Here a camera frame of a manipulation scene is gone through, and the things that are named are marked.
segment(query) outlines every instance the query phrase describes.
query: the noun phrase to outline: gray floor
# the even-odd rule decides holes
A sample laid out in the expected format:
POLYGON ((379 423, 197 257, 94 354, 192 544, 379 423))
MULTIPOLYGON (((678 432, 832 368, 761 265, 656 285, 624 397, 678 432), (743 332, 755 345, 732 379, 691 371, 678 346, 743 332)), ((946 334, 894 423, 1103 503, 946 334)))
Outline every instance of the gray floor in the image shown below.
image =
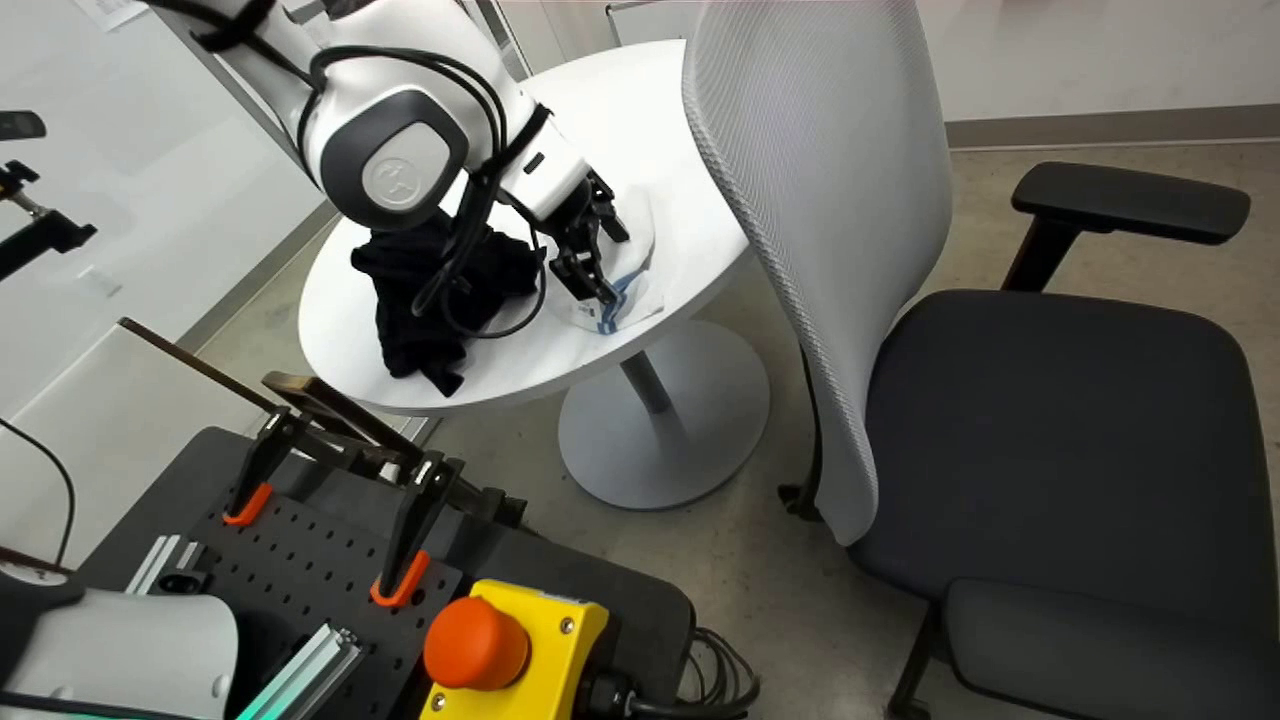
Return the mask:
MULTIPOLYGON (((1270 474, 1280 474, 1280 332, 1270 324, 1280 316, 1280 144, 954 152, 954 228, 930 288, 993 288, 1001 281, 1024 231, 1024 214, 1006 213, 1006 187, 1042 154, 1183 172, 1250 191, 1250 224, 1226 246, 1088 239, 1051 288, 1218 321, 1250 359, 1270 474)), ((244 379, 267 368, 303 371, 292 307, 312 252, 303 246, 256 290, 198 354, 244 379)), ((921 604, 855 570, 818 524, 803 524, 777 503, 777 482, 801 479, 806 469, 810 419, 794 339, 764 273, 747 261, 704 316, 734 327, 764 354, 770 423, 747 469, 691 507, 616 510, 587 498, 555 454, 558 397, 454 416, 433 442, 469 459, 471 479, 526 497, 526 521, 543 537, 678 584, 697 601, 701 624, 719 629, 761 669, 764 697, 752 715, 880 715, 921 604)), ((1034 715, 964 692, 944 664, 930 664, 922 699, 939 720, 1034 715)))

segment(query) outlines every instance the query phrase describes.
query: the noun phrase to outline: round white table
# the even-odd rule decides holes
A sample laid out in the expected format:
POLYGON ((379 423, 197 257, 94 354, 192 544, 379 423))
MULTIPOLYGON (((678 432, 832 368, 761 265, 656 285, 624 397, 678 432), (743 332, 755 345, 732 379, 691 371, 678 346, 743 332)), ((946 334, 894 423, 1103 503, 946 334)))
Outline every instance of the round white table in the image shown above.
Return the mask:
MULTIPOLYGON (((610 334, 552 281, 541 316, 509 339, 471 339, 454 397, 425 376, 386 376, 375 290, 352 268, 368 228, 338 224, 301 296, 301 346, 321 379, 386 412, 461 412, 567 389, 558 454, 567 474, 616 507, 689 503, 747 459, 767 416, 761 354, 727 327, 689 321, 747 252, 704 172, 678 102, 682 45, 632 45, 558 63, 523 88, 616 187, 643 191, 656 231, 629 316, 610 334)), ((526 234, 494 209, 490 224, 526 234)))

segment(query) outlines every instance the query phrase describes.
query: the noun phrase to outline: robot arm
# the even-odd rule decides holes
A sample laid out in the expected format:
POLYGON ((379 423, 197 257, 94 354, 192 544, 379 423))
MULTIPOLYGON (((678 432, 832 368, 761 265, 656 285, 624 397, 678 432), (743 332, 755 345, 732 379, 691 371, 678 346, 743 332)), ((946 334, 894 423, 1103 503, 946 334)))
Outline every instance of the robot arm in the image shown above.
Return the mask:
POLYGON ((454 0, 153 0, 273 107, 321 191, 362 228, 419 228, 463 175, 454 265, 494 201, 555 239, 576 298, 616 298, 610 187, 516 88, 454 0))

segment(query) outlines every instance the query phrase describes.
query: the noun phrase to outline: table pedestal base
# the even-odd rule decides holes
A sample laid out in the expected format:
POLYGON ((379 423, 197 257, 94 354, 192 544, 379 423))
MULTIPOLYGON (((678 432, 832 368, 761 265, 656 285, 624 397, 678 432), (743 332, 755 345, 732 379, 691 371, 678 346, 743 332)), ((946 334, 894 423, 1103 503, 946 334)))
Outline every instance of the table pedestal base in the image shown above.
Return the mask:
POLYGON ((743 469, 764 436, 761 354, 717 324, 678 324, 558 406, 567 474, 616 507, 675 507, 743 469))

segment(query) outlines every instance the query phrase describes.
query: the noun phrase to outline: black office chair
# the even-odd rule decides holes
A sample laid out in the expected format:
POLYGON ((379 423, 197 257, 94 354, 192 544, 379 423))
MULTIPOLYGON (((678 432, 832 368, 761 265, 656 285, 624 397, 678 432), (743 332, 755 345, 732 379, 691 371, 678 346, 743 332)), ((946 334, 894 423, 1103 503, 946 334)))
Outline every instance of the black office chair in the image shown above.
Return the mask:
POLYGON ((907 0, 712 0, 697 144, 803 339, 810 503, 930 604, 980 692, 1068 715, 1280 715, 1275 558, 1242 354, 1201 316, 1039 296, 1075 231, 1226 239, 1247 197, 1042 162, 1004 290, 905 313, 946 231, 946 149, 907 0))

